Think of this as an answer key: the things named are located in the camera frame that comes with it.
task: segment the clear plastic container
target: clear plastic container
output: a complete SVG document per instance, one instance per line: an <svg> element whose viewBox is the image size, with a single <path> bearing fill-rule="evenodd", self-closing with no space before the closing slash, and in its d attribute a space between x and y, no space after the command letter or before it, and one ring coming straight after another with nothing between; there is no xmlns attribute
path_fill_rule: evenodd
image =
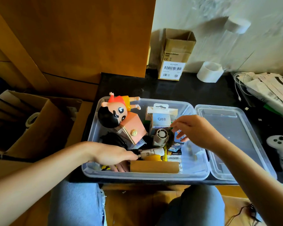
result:
<svg viewBox="0 0 283 226"><path fill-rule="evenodd" d="M109 97L103 97L99 100L94 114L88 141L98 142L102 135L108 133L109 129L103 127L97 118L97 112L102 102L107 102ZM182 115L196 114L193 106L187 102L154 100L141 98L140 101L131 102L131 104L139 104L141 110L133 109L132 112L137 113L142 122L145 121L145 113L148 106L155 103L168 104L169 108L178 109L178 117ZM210 173L210 165L208 163L205 150L196 146L191 141L184 144L182 149L182 167L181 174L159 174L159 173L121 173L111 171L101 171L97 163L84 163L82 165L83 173L91 178L112 178L126 180L163 180L163 181L193 181L204 180Z"/></svg>
<svg viewBox="0 0 283 226"><path fill-rule="evenodd" d="M196 105L195 110L225 138L244 151L275 179L277 178L260 141L241 109L216 105ZM235 180L221 159L211 151L208 152L212 175L220 180Z"/></svg>

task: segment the cartoon character figurine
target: cartoon character figurine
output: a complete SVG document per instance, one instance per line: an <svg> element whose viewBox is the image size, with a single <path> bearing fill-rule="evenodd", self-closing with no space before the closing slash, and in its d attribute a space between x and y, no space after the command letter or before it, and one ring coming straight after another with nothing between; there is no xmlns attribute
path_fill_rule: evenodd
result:
<svg viewBox="0 0 283 226"><path fill-rule="evenodd" d="M99 122L106 128L116 128L123 121L132 108L141 109L139 105L130 105L132 101L139 101L140 97L117 96L110 92L108 102L103 102L98 110Z"/></svg>

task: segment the person's left hand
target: person's left hand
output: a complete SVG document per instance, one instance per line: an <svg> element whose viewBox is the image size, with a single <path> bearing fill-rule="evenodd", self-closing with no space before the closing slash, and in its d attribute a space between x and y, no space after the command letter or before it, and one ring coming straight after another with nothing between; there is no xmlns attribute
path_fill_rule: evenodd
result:
<svg viewBox="0 0 283 226"><path fill-rule="evenodd" d="M129 172L127 160L136 160L138 156L126 149L96 142L84 142L90 161L101 165L109 165L112 171Z"/></svg>

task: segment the figurine's ear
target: figurine's ear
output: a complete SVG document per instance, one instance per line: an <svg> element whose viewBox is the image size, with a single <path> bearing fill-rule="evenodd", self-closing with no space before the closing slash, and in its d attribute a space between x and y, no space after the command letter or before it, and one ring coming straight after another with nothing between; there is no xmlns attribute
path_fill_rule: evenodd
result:
<svg viewBox="0 0 283 226"><path fill-rule="evenodd" d="M102 107L107 107L108 106L108 102L102 102Z"/></svg>

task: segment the black tabletop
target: black tabletop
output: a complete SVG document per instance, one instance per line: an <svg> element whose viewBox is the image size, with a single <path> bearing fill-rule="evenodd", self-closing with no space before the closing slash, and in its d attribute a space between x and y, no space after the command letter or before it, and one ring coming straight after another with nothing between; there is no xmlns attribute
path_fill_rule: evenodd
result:
<svg viewBox="0 0 283 226"><path fill-rule="evenodd" d="M189 102L193 107L198 104L203 105L221 105L233 106L243 109L255 130L263 148L265 149L269 160L275 168L278 180L283 183L283 171L279 164L279 157L274 149L267 146L265 140L271 135L283 135L280 126L283 118L273 114L260 106L250 105L248 101L238 100L234 87L234 80L231 75L221 76L216 83L204 83L197 79L195 73L183 73L179 81L158 80L157 71L147 70L145 78L114 75L102 73L102 78L98 87L96 98L88 117L82 141L88 140L92 125L95 109L98 100L108 96L109 92L115 95L128 95L129 97L139 96L141 98L155 98L162 100ZM81 167L78 167L70 176L71 182L97 182L97 183L167 183L161 181L139 181L139 180L118 180L118 179L99 179L89 178L82 173ZM172 184L237 184L235 181L217 180L213 175L209 175L204 181L193 182L172 182Z"/></svg>

